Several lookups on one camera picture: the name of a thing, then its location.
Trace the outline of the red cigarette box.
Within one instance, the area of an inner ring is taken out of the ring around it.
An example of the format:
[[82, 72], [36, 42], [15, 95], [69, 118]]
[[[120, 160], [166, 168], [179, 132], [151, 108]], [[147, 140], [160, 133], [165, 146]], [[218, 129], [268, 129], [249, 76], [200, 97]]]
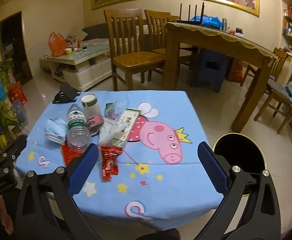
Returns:
[[77, 152], [74, 150], [71, 150], [68, 146], [68, 143], [65, 142], [64, 145], [60, 146], [61, 154], [64, 159], [64, 163], [67, 166], [74, 158], [80, 157], [82, 155], [81, 152]]

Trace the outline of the blue plastic bag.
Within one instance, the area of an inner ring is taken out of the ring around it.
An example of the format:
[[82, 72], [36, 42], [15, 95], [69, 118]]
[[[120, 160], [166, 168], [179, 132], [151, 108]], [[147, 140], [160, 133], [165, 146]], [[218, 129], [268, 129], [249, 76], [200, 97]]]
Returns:
[[220, 29], [222, 28], [222, 22], [219, 20], [218, 17], [212, 17], [212, 16], [194, 16], [193, 18], [190, 19], [190, 21], [195, 21], [195, 22], [200, 22], [202, 21], [202, 25], [208, 28], [216, 28]]

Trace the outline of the clear plastic bag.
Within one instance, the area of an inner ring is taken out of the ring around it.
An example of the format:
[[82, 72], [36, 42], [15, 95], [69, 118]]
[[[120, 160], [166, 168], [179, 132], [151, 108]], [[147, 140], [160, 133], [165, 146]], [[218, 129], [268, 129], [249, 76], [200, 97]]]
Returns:
[[105, 116], [109, 119], [119, 120], [123, 111], [125, 111], [126, 105], [122, 102], [110, 102], [106, 104]]

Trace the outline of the clear plastic water bottle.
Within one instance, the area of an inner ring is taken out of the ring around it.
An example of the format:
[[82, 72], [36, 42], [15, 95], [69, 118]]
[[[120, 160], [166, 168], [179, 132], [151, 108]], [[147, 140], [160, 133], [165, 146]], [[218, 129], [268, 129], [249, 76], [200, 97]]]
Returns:
[[67, 112], [67, 144], [78, 153], [84, 153], [91, 142], [91, 133], [87, 126], [84, 111], [73, 104]]

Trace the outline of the white green medicine box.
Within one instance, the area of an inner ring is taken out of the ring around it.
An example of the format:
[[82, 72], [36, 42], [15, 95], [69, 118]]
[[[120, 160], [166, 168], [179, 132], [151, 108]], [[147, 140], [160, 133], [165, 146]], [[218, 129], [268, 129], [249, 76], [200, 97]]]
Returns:
[[127, 108], [119, 118], [120, 130], [115, 133], [107, 146], [119, 147], [124, 149], [128, 138], [131, 134], [132, 128], [140, 116], [140, 110], [134, 108]]

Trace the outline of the right side wooden chair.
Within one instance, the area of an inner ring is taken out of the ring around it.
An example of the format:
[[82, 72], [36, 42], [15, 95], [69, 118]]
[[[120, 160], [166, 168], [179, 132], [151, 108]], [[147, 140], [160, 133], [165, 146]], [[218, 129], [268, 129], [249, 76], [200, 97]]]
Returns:
[[285, 117], [277, 130], [277, 133], [280, 134], [284, 126], [292, 118], [292, 74], [285, 86], [270, 79], [266, 88], [268, 90], [267, 99], [254, 117], [254, 121], [257, 121], [266, 108], [269, 107], [274, 111], [273, 117], [275, 117], [277, 113]]

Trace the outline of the yellow cup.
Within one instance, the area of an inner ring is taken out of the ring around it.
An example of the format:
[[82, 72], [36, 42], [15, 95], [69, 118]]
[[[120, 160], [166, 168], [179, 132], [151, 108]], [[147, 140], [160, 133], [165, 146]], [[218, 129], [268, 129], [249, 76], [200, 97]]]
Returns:
[[70, 54], [72, 53], [72, 48], [66, 48], [66, 49], [65, 49], [65, 53], [66, 53], [67, 55], [70, 55]]

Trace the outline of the blue plastic stool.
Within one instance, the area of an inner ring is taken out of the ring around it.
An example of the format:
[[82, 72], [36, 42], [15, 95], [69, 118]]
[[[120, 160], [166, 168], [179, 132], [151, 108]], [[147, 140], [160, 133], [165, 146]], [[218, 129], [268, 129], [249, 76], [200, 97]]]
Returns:
[[217, 51], [201, 48], [192, 67], [190, 85], [198, 87], [206, 82], [214, 85], [213, 91], [219, 93], [234, 58]]

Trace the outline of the grey pink small box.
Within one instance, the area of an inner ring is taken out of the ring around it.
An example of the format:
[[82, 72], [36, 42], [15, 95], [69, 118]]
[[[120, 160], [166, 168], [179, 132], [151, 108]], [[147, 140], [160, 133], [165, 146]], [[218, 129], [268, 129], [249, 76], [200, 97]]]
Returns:
[[104, 119], [100, 114], [90, 117], [87, 120], [87, 126], [91, 135], [95, 135], [99, 132], [100, 128], [103, 126]]

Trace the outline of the white coffee table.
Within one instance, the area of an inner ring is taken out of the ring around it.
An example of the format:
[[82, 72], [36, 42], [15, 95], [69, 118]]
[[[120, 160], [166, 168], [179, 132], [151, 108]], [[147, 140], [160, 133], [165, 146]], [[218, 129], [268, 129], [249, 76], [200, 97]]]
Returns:
[[111, 76], [109, 52], [106, 45], [87, 46], [69, 55], [49, 56], [47, 61], [55, 80], [84, 92]]

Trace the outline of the far wooden chair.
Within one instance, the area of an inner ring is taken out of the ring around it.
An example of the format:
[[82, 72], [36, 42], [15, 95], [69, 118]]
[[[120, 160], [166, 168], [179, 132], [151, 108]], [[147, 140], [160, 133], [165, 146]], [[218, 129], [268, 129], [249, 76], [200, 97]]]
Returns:
[[[169, 12], [153, 11], [145, 9], [145, 16], [148, 26], [148, 40], [150, 51], [158, 54], [163, 59], [166, 55], [166, 23], [174, 22], [178, 19], [177, 16], [172, 16]], [[180, 65], [184, 64], [193, 70], [199, 61], [198, 48], [179, 48], [179, 57], [177, 60], [177, 75], [179, 75]]]

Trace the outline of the orange plastic bag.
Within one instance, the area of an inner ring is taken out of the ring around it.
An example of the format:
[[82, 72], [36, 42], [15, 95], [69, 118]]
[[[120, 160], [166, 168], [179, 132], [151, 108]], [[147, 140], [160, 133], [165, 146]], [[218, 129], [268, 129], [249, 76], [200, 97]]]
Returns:
[[65, 38], [61, 34], [56, 34], [55, 32], [50, 34], [48, 39], [48, 46], [51, 50], [53, 57], [58, 57], [66, 54], [67, 43]]

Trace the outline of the blue face mask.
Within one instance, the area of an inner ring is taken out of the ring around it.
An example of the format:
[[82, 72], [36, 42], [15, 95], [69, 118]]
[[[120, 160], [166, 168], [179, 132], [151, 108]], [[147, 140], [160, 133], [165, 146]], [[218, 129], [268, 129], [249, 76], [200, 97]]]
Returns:
[[64, 145], [67, 137], [67, 124], [62, 118], [48, 119], [45, 127], [45, 137], [60, 145]]

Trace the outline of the red snack wrapper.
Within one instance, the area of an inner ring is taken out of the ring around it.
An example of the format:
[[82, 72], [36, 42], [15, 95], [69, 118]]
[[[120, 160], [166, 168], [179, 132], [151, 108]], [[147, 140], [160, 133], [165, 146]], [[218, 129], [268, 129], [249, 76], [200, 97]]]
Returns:
[[117, 158], [121, 155], [120, 147], [102, 146], [102, 178], [111, 180], [112, 175], [118, 175]]

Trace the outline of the red gift box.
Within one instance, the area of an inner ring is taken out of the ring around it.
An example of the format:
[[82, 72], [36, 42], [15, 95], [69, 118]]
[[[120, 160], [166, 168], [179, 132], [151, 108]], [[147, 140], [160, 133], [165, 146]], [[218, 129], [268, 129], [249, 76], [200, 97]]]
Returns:
[[13, 103], [16, 100], [19, 100], [21, 104], [25, 104], [27, 102], [27, 98], [22, 90], [20, 82], [16, 82], [11, 84], [8, 89], [8, 98]]

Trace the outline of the wooden chair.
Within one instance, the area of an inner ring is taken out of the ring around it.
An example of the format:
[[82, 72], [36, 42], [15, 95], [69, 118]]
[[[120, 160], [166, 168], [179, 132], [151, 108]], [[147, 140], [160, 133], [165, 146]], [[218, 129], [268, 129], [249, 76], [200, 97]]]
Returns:
[[[148, 40], [150, 51], [158, 54], [163, 59], [166, 55], [166, 23], [174, 22], [178, 19], [177, 16], [172, 16], [169, 12], [153, 11], [145, 9], [145, 16], [148, 26]], [[179, 48], [179, 57], [177, 60], [177, 75], [179, 75], [180, 65], [184, 64], [193, 70], [199, 61], [198, 48]]]
[[165, 56], [145, 50], [144, 20], [141, 9], [105, 9], [105, 21], [109, 33], [111, 74], [113, 90], [121, 81], [127, 90], [134, 89], [133, 75], [145, 73], [163, 74]]
[[266, 108], [269, 107], [274, 111], [273, 117], [275, 117], [277, 113], [285, 117], [277, 130], [277, 133], [280, 134], [284, 126], [292, 118], [292, 74], [285, 86], [270, 79], [266, 88], [268, 90], [267, 99], [254, 117], [254, 121], [257, 121]]

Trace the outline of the black gold trash bin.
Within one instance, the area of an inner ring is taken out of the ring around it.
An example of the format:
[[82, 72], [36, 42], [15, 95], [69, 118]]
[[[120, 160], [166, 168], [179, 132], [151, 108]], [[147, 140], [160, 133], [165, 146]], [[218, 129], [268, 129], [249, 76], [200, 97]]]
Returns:
[[226, 194], [231, 180], [231, 167], [238, 166], [242, 171], [256, 178], [267, 170], [265, 156], [261, 148], [249, 137], [239, 133], [228, 133], [220, 137], [214, 144], [211, 160], [213, 166], [211, 178], [217, 192]]

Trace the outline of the blue cartoon tablecloth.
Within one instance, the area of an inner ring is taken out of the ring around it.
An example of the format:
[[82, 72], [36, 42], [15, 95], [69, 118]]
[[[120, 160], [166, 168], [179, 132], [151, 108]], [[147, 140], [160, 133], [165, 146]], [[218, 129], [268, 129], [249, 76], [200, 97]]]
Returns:
[[96, 92], [98, 103], [123, 102], [141, 115], [118, 157], [118, 174], [96, 163], [74, 200], [87, 215], [159, 230], [198, 219], [222, 200], [197, 156], [207, 137], [183, 91]]

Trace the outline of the lace table cover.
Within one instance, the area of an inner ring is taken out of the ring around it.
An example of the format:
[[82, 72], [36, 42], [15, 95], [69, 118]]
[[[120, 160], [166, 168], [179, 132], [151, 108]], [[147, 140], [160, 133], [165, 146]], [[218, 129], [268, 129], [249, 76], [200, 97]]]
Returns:
[[182, 43], [215, 50], [258, 68], [262, 68], [264, 64], [270, 67], [277, 59], [270, 50], [220, 30], [178, 22], [168, 22], [166, 28], [178, 31]]

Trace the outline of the white green paper cup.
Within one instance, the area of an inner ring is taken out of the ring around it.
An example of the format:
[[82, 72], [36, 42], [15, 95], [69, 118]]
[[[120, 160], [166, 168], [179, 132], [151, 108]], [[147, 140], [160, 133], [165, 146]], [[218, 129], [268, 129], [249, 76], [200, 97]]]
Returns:
[[83, 104], [84, 114], [87, 119], [102, 114], [98, 99], [94, 94], [84, 95], [81, 98], [81, 102]]

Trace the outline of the green potted plant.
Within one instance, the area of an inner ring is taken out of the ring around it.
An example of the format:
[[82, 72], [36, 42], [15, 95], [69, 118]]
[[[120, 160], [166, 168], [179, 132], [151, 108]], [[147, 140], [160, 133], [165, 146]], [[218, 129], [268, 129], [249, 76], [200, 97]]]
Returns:
[[13, 105], [8, 98], [8, 89], [11, 85], [9, 74], [13, 72], [14, 62], [7, 59], [0, 62], [0, 79], [6, 90], [7, 98], [0, 103], [0, 150], [5, 149], [21, 132], [22, 121], [18, 119]]

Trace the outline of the dark sofa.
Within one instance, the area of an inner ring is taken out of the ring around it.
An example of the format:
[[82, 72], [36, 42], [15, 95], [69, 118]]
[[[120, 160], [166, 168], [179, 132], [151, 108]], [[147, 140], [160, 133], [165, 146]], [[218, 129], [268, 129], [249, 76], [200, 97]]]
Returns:
[[84, 41], [97, 39], [97, 38], [109, 38], [109, 32], [107, 24], [96, 24], [82, 29], [83, 32], [87, 33]]

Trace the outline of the near wooden chair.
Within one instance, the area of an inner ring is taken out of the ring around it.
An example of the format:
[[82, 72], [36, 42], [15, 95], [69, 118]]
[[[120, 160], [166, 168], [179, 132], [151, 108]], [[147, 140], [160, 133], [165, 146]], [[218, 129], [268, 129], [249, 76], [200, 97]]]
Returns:
[[105, 21], [109, 33], [111, 74], [113, 90], [121, 81], [127, 90], [134, 89], [133, 75], [145, 73], [163, 74], [165, 56], [145, 50], [144, 20], [141, 9], [105, 9]]

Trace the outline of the black phone stand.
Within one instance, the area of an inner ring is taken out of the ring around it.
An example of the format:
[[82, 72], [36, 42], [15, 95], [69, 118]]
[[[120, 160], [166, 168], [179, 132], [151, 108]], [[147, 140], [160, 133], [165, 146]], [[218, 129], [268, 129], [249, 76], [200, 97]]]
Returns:
[[67, 82], [62, 83], [59, 88], [60, 91], [55, 95], [52, 101], [53, 104], [76, 102], [77, 97], [80, 95], [80, 92], [71, 87]]

